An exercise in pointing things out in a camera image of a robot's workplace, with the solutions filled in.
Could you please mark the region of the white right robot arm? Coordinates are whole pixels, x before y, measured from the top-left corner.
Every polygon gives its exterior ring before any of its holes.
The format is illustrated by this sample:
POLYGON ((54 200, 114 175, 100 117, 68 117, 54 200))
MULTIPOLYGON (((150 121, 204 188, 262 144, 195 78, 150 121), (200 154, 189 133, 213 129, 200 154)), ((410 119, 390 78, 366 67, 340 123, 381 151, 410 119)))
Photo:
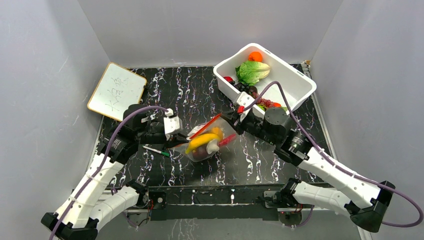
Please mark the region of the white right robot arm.
POLYGON ((295 121, 282 108, 268 109, 260 118, 250 111, 225 112, 221 117, 241 135, 245 132, 274 145, 274 153, 283 161, 311 172, 330 184, 331 188, 311 185, 290 178, 280 191, 264 192, 267 208, 313 205, 342 214, 358 227, 376 233, 388 209, 393 194, 383 181, 382 187, 360 180, 358 175, 346 174, 345 166, 326 161, 328 155, 315 149, 305 135, 294 130, 295 121))

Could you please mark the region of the yellow toy banana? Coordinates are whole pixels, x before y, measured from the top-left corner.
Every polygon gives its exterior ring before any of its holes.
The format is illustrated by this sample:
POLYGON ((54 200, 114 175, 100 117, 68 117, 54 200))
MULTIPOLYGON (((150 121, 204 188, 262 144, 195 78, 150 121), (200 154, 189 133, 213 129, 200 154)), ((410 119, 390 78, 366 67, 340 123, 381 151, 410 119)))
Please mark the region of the yellow toy banana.
POLYGON ((204 144, 208 144, 210 141, 214 139, 219 140, 219 137, 213 133, 205 133, 205 134, 196 136, 195 138, 189 141, 188 146, 185 150, 185 154, 189 154, 191 151, 195 150, 196 148, 204 144))

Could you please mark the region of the white toy radish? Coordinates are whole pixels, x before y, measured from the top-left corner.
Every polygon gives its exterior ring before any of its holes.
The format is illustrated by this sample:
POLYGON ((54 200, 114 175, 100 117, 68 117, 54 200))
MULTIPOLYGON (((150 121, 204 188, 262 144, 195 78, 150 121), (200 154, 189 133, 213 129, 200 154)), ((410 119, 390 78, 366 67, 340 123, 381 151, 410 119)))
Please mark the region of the white toy radish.
POLYGON ((206 152, 208 155, 213 155, 220 150, 218 143, 219 141, 217 139, 213 139, 206 145, 206 152))

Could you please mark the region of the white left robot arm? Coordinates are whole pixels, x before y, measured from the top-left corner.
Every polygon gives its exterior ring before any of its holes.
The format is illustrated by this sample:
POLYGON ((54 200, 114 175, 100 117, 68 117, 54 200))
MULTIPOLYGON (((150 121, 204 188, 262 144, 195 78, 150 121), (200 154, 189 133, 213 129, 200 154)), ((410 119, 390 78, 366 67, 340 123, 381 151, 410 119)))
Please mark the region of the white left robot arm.
POLYGON ((99 152, 70 196, 56 211, 42 217, 41 223, 51 231, 49 239, 94 240, 108 222, 128 208, 148 207, 152 202, 148 187, 136 180, 113 191, 103 202, 98 200, 140 145, 161 144, 170 149, 187 142, 181 131, 181 119, 171 108, 131 105, 99 144, 99 152))

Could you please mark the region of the clear zip bag orange zipper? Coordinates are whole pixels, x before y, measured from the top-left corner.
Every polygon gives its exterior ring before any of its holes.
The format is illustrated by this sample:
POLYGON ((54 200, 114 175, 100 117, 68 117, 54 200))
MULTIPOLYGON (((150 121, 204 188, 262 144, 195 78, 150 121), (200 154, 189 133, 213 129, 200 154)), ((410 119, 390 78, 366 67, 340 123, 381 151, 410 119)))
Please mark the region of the clear zip bag orange zipper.
POLYGON ((188 134, 188 142, 179 144, 172 150, 196 163, 229 147, 237 137, 232 126, 218 114, 210 121, 193 128, 188 134))

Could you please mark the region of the dark red toy fruit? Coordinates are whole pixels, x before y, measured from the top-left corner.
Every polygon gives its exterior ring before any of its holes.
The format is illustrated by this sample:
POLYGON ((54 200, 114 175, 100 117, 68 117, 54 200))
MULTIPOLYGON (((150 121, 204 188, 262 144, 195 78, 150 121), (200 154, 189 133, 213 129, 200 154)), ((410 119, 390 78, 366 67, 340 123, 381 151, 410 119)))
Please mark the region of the dark red toy fruit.
POLYGON ((206 159, 209 156, 209 153, 207 152, 206 147, 200 146, 192 151, 192 157, 194 161, 202 161, 206 159))

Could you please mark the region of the small orange toy fruit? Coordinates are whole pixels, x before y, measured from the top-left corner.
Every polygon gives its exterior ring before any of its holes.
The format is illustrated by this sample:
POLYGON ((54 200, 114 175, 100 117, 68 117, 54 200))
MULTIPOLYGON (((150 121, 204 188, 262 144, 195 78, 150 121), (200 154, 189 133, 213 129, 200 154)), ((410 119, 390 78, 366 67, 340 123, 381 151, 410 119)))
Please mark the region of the small orange toy fruit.
POLYGON ((224 133, 220 127, 213 127, 210 132, 217 135, 220 141, 224 138, 224 133))

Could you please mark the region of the red toy chili pepper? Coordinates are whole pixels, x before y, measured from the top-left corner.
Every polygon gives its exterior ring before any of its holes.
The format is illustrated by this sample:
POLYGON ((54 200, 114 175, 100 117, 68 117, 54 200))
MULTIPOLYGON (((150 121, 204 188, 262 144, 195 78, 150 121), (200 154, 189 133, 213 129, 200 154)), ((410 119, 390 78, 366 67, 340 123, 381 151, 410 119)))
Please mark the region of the red toy chili pepper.
POLYGON ((233 133, 231 135, 229 135, 228 137, 223 138, 217 145, 218 147, 224 147, 226 145, 228 145, 229 143, 231 143, 232 141, 234 141, 237 137, 237 134, 233 133))

